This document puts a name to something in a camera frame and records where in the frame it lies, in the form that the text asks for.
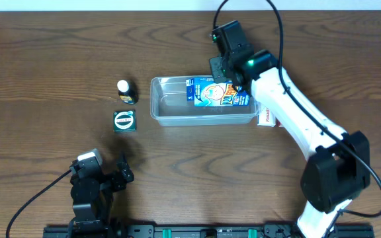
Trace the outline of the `small dark bottle white cap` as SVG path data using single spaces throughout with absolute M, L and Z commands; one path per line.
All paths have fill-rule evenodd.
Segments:
M 126 104 L 136 104 L 138 102 L 138 94 L 130 82 L 127 80 L 119 80 L 116 86 L 118 96 L 122 102 Z

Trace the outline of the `white Panadol box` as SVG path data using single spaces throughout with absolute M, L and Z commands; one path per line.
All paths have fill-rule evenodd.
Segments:
M 261 111 L 258 115 L 257 125 L 275 127 L 277 124 L 276 116 L 266 106 L 261 107 Z

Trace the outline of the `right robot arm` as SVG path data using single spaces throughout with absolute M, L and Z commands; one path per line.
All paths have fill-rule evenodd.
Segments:
M 220 55 L 210 59 L 214 80 L 264 104 L 301 149 L 307 163 L 300 186 L 307 202 L 294 225 L 265 224 L 263 237 L 373 237 L 370 225 L 338 225 L 337 218 L 370 185 L 370 148 L 362 132 L 348 134 L 295 86 L 282 58 L 255 52 L 238 21 L 212 30 Z

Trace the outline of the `clear plastic container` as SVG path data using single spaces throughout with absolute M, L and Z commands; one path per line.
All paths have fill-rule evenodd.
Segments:
M 162 126 L 246 124 L 261 112 L 248 94 L 207 75 L 156 77 L 150 95 L 151 116 Z

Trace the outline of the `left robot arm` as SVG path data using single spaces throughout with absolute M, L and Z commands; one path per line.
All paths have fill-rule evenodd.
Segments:
M 134 174 L 125 155 L 116 160 L 116 168 L 103 173 L 96 155 L 74 161 L 70 183 L 75 217 L 67 227 L 68 237 L 124 237 L 124 226 L 111 217 L 114 193 L 125 190 Z

